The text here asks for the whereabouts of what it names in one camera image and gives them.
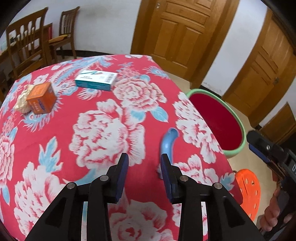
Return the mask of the person's right hand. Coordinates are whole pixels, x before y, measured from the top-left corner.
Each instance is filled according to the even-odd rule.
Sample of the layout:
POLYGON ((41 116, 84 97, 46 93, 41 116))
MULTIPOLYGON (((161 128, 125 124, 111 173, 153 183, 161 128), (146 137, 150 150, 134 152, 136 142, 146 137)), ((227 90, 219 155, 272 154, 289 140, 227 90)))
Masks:
POLYGON ((269 206, 264 211, 262 218, 259 221, 262 230, 269 232, 278 223, 278 217, 280 215, 280 207, 278 205, 277 197, 279 196, 280 188, 277 188, 270 199, 269 206))

